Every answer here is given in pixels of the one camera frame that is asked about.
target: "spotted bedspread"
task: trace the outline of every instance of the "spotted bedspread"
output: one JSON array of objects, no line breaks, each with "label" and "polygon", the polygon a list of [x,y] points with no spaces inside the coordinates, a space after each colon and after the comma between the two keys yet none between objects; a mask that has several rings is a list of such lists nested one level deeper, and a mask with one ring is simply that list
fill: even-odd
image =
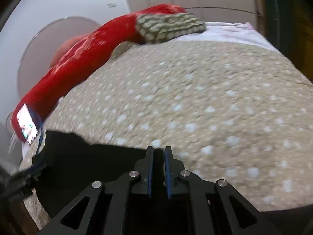
[{"label": "spotted bedspread", "polygon": [[[106,63],[60,101],[45,128],[91,143],[172,146],[202,179],[225,178],[259,210],[281,210],[313,203],[312,99],[311,82],[280,53],[167,42]],[[49,220],[36,195],[25,205],[40,228]]]}]

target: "silver screw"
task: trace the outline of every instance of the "silver screw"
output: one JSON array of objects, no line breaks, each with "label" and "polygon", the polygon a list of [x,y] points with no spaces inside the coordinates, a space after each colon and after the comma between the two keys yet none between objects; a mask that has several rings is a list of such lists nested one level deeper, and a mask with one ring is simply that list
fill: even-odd
[{"label": "silver screw", "polygon": [[224,179],[220,179],[219,181],[217,181],[218,185],[221,187],[225,187],[228,185],[228,182]]},{"label": "silver screw", "polygon": [[139,175],[139,172],[136,171],[136,170],[132,170],[132,171],[129,173],[129,175],[130,175],[132,178],[135,178],[135,177],[137,177],[137,176]]},{"label": "silver screw", "polygon": [[190,175],[190,172],[188,170],[182,170],[180,172],[180,174],[183,176],[183,177],[188,177]]},{"label": "silver screw", "polygon": [[100,181],[95,181],[92,183],[93,188],[99,188],[101,185],[102,185],[102,183]]}]

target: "beige blanket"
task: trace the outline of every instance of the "beige blanket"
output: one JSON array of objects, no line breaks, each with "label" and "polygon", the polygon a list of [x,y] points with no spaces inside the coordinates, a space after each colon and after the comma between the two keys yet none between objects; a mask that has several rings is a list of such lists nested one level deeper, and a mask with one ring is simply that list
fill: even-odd
[{"label": "beige blanket", "polygon": [[[172,146],[202,179],[224,178],[260,211],[281,210],[313,203],[312,100],[311,82],[277,52],[166,42],[105,64],[45,128],[91,143]],[[41,228],[49,217],[36,196],[25,205]]]}]

